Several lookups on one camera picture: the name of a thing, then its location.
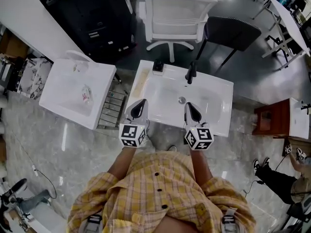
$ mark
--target table leg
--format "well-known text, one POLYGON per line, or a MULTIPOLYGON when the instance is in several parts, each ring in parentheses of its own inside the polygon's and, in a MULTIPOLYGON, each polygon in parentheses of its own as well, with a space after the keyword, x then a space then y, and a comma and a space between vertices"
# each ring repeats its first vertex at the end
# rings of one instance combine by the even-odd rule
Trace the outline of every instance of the table leg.
POLYGON ((304 51, 301 50, 298 54, 296 54, 293 58, 291 58, 291 59, 289 60, 289 62, 287 62, 287 63, 285 63, 284 65, 282 65, 281 68, 280 68, 279 70, 281 71, 284 67, 288 66, 292 61, 294 61, 295 59, 297 59, 303 52, 304 52, 304 51))
MULTIPOLYGON (((277 19, 277 23, 280 23, 280 21, 281 21, 281 17, 278 17, 278 19, 277 19)), ((271 28, 269 28, 269 31, 271 31, 271 30, 272 30, 272 28, 273 28, 275 25, 276 25, 276 23, 274 23, 274 24, 272 25, 272 27, 271 27, 271 28)))
POLYGON ((270 3, 271 3, 271 1, 269 1, 269 3, 267 3, 266 5, 264 5, 264 6, 262 7, 262 9, 261 9, 252 19, 254 20, 256 17, 258 17, 259 14, 260 14, 261 12, 263 12, 263 11, 269 6, 270 3))
POLYGON ((285 42, 282 42, 281 44, 277 45, 275 48, 271 49, 270 51, 266 52, 264 55, 262 55, 262 58, 267 57, 268 55, 270 55, 271 53, 275 52, 276 50, 278 50, 279 48, 283 47, 284 45, 286 45, 287 43, 289 43, 290 41, 292 41, 292 38, 287 39, 285 42))

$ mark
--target black chair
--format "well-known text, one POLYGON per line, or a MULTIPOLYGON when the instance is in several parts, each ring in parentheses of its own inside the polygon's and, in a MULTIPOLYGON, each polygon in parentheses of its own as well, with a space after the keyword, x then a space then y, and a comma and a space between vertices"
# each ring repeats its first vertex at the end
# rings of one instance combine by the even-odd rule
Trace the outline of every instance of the black chair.
POLYGON ((233 51, 222 62, 216 71, 218 72, 237 50, 245 51, 260 35, 260 29, 248 22, 231 17, 209 17, 204 28, 204 41, 196 60, 200 58, 206 42, 232 48, 233 51))

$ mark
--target white office chair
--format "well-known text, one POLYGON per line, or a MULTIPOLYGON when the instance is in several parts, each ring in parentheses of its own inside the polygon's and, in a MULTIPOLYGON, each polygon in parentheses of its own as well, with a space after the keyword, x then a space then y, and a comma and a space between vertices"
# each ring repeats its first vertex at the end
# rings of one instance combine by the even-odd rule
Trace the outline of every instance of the white office chair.
POLYGON ((173 44, 193 50, 185 40, 202 41, 208 11, 218 0, 145 0, 139 3, 139 16, 145 23, 147 50, 167 43, 170 62, 174 62, 173 44))

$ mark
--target chair base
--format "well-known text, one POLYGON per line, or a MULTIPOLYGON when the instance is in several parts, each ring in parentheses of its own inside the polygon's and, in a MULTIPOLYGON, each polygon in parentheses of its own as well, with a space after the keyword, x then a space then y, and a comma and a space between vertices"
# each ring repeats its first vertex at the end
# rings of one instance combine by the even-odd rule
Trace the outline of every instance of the chair base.
POLYGON ((153 49, 154 47, 156 46, 159 46, 159 45, 162 45, 162 44, 168 44, 169 45, 169 50, 170 50, 170 62, 173 63, 175 61, 175 58, 174 58, 174 43, 175 44, 180 44, 180 45, 183 45, 187 48, 189 48, 190 50, 193 50, 194 47, 193 45, 185 42, 185 41, 156 41, 152 44, 150 44, 146 50, 147 51, 150 51, 151 49, 153 49))

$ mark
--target sink basin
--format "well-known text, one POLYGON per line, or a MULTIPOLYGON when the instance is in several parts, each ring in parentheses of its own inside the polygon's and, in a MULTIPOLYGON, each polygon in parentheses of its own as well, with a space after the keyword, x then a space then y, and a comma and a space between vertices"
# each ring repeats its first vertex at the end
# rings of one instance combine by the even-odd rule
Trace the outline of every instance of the sink basin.
POLYGON ((301 110, 301 102, 290 98, 290 136, 309 138, 309 115, 301 110))
POLYGON ((44 86, 39 105, 96 129, 116 67, 96 62, 56 59, 44 86), (89 103, 82 99, 82 89, 90 89, 89 103))
POLYGON ((183 128, 186 102, 196 104, 213 129, 214 135, 228 137, 233 83, 204 73, 188 84, 187 69, 164 65, 163 75, 154 75, 153 62, 139 64, 127 106, 139 99, 147 99, 148 119, 183 128))

